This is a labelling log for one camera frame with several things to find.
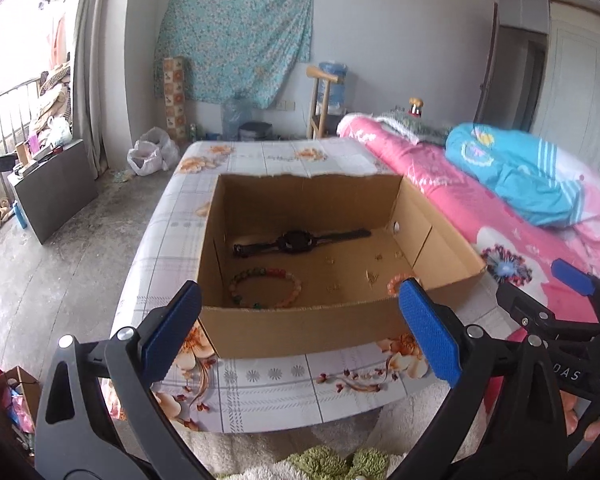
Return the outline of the green white fluffy rug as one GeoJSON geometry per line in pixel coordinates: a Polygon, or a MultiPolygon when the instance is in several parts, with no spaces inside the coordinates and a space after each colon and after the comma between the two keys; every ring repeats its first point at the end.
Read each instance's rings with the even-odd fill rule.
{"type": "Polygon", "coordinates": [[[332,448],[321,445],[289,455],[275,464],[255,466],[241,474],[220,476],[220,479],[388,479],[405,457],[405,454],[387,454],[377,448],[360,448],[342,457],[332,448]]]}

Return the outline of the light blue blanket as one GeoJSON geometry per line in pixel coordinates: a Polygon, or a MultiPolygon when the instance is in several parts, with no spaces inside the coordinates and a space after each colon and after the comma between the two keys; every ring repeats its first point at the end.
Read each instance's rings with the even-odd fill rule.
{"type": "Polygon", "coordinates": [[[583,183],[559,173],[553,143],[466,122],[449,133],[445,157],[534,226],[563,229],[581,220],[583,183]]]}

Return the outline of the teal floral wall cloth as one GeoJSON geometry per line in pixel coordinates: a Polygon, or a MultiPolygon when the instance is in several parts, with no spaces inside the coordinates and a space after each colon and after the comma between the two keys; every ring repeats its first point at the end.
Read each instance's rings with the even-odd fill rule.
{"type": "Polygon", "coordinates": [[[184,60],[185,99],[244,99],[266,110],[298,63],[311,57],[314,0],[169,0],[154,53],[154,93],[163,61],[184,60]]]}

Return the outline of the brown topped bottle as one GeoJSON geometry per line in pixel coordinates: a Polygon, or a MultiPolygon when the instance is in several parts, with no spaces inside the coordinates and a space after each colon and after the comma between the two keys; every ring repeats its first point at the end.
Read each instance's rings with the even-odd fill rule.
{"type": "Polygon", "coordinates": [[[410,99],[410,108],[408,109],[408,114],[414,117],[422,116],[422,108],[424,107],[424,101],[419,98],[411,98],[410,99]]]}

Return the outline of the floral tablecloth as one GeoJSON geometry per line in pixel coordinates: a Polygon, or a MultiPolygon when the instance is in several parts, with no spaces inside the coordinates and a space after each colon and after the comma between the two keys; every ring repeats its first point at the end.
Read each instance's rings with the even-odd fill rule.
{"type": "MultiPolygon", "coordinates": [[[[393,173],[350,139],[193,144],[148,222],[122,289],[115,328],[140,324],[186,281],[197,282],[210,200],[224,174],[312,178],[393,173]]],[[[494,306],[493,286],[484,271],[468,298],[454,309],[467,322],[484,324],[494,306]]],[[[407,348],[406,332],[339,350],[223,359],[199,322],[156,389],[178,422],[215,434],[332,422],[402,400],[434,383],[434,373],[407,348]]]]}

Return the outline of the grey curtain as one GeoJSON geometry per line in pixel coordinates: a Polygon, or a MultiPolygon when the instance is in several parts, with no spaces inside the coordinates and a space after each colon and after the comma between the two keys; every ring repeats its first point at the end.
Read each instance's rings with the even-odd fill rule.
{"type": "Polygon", "coordinates": [[[106,0],[79,0],[74,21],[71,53],[72,132],[86,151],[94,179],[107,169],[102,140],[102,92],[100,47],[106,0]]]}

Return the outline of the water jug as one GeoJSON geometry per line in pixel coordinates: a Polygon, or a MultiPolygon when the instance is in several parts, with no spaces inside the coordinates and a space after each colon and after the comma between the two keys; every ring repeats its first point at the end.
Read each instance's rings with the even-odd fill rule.
{"type": "Polygon", "coordinates": [[[235,94],[221,105],[222,137],[225,141],[239,139],[239,128],[252,117],[251,102],[242,94],[235,94]]]}

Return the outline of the brown cardboard box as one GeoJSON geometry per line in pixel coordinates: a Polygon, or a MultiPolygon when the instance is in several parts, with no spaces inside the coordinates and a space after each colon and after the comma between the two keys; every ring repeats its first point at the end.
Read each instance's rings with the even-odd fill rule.
{"type": "Polygon", "coordinates": [[[486,267],[471,244],[412,185],[395,174],[353,177],[224,174],[210,200],[197,282],[200,325],[223,359],[296,356],[370,344],[406,332],[389,285],[416,278],[456,308],[486,267]],[[236,258],[235,244],[366,229],[371,237],[312,252],[236,258]],[[365,272],[379,275],[373,285],[365,272]],[[327,286],[339,283],[338,292],[327,286]]]}

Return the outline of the pink floral quilt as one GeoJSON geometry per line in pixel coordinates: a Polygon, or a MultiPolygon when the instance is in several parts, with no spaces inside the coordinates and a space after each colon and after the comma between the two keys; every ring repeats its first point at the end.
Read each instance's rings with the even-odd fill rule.
{"type": "Polygon", "coordinates": [[[583,183],[583,214],[573,226],[541,228],[446,159],[449,133],[443,144],[431,144],[419,132],[363,114],[343,118],[337,133],[362,143],[410,180],[474,246],[491,286],[513,284],[562,320],[594,321],[588,300],[556,280],[550,270],[554,260],[564,259],[600,276],[600,175],[584,162],[558,148],[559,173],[583,183]]]}

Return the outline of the patterned tall box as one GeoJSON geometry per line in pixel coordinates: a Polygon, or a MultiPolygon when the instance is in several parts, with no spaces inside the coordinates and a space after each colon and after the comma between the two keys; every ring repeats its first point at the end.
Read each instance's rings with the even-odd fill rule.
{"type": "Polygon", "coordinates": [[[184,141],[186,138],[184,60],[164,58],[162,70],[166,132],[174,141],[184,141]]]}

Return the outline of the small open cardboard box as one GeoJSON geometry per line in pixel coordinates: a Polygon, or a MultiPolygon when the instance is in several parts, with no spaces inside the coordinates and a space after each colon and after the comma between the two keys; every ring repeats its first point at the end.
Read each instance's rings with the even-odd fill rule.
{"type": "Polygon", "coordinates": [[[0,374],[0,425],[30,463],[41,391],[38,380],[20,366],[0,374]]]}

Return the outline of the white plastic bag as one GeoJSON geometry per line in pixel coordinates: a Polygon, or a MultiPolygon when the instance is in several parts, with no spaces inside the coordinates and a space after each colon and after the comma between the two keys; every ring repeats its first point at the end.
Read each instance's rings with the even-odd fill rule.
{"type": "Polygon", "coordinates": [[[139,177],[172,170],[180,158],[180,150],[169,133],[158,127],[144,133],[126,155],[130,169],[139,177]]]}

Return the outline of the black wristwatch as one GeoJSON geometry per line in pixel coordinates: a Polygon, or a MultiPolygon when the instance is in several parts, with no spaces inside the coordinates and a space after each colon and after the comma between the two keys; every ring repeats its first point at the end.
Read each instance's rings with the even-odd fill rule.
{"type": "Polygon", "coordinates": [[[277,237],[274,242],[235,244],[232,254],[236,258],[250,258],[267,252],[281,252],[287,255],[301,255],[312,250],[318,245],[348,242],[360,238],[371,237],[372,232],[366,229],[348,232],[332,232],[322,235],[313,235],[302,230],[291,230],[277,237]]]}

